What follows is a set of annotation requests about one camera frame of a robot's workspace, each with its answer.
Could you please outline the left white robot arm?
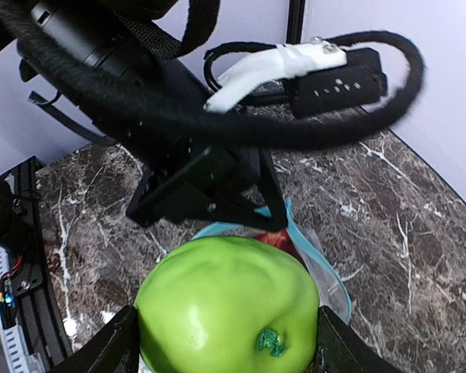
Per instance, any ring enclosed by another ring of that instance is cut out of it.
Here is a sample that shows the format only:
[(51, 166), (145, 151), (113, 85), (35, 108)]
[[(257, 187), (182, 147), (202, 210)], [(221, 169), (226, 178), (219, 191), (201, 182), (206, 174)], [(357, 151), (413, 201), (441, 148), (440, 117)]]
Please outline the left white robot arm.
[(423, 85), (409, 39), (357, 32), (284, 44), (233, 42), (205, 55), (205, 81), (180, 58), (217, 24), (217, 1), (191, 1), (181, 39), (157, 20), (170, 1), (0, 1), (0, 50), (17, 43), (24, 81), (41, 76), (93, 123), (90, 131), (36, 93), (32, 103), (145, 167), (127, 217), (221, 221), (275, 232), (287, 208), (274, 149), (322, 151), (399, 121)]

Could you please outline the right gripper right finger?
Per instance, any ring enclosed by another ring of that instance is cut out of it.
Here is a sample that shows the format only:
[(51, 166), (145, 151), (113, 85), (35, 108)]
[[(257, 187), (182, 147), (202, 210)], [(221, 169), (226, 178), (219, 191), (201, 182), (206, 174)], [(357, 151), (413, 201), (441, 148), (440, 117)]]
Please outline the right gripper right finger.
[(371, 350), (328, 306), (318, 310), (316, 372), (400, 373)]

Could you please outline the green apple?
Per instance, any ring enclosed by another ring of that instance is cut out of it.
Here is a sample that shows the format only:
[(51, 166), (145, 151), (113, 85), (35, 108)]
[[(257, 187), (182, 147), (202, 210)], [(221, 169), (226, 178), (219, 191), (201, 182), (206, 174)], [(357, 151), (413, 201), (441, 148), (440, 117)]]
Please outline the green apple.
[(195, 239), (171, 251), (134, 302), (153, 372), (304, 372), (318, 289), (290, 254), (255, 239)]

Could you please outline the clear zip bag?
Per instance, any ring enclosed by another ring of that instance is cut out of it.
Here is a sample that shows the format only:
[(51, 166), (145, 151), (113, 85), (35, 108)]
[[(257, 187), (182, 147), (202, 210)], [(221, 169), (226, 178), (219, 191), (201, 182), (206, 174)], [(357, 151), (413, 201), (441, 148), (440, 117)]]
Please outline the clear zip bag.
[[(294, 247), (297, 258), (306, 266), (309, 274), (316, 283), (319, 291), (320, 304), (328, 306), (345, 324), (349, 324), (352, 306), (349, 293), (341, 277), (326, 259), (322, 250), (322, 245), (315, 231), (302, 228), (294, 221), (292, 200), (285, 200), (285, 208), (288, 222), (285, 232), (287, 233), (288, 242)], [(198, 231), (194, 238), (236, 235), (254, 239), (265, 234), (265, 231), (256, 228), (248, 228), (232, 223), (215, 222)]]

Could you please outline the dark red pomegranate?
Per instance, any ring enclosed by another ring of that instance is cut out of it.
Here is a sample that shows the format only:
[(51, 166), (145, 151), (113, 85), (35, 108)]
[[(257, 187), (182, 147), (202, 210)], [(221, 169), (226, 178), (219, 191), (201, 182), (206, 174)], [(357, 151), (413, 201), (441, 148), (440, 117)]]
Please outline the dark red pomegranate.
[(303, 260), (295, 248), (290, 236), (286, 230), (281, 230), (278, 232), (264, 232), (254, 236), (254, 239), (257, 241), (263, 242), (269, 246), (272, 246), (276, 249), (279, 249), (295, 259), (300, 263), (303, 263)]

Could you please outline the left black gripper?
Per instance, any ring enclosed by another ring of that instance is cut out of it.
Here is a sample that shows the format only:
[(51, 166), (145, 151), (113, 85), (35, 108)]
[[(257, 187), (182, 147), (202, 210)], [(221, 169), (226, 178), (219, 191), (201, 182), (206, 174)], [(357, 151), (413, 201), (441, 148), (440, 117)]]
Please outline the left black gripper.
[(219, 221), (276, 232), (287, 210), (267, 149), (211, 146), (146, 170), (126, 216), (142, 227), (164, 218)]

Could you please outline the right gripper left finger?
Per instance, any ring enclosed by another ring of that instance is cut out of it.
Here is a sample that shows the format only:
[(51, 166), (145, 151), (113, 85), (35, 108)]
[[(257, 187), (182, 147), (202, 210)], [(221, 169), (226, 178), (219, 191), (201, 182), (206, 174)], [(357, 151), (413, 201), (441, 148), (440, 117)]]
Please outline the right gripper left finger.
[(138, 372), (137, 311), (124, 306), (81, 350), (68, 372)]

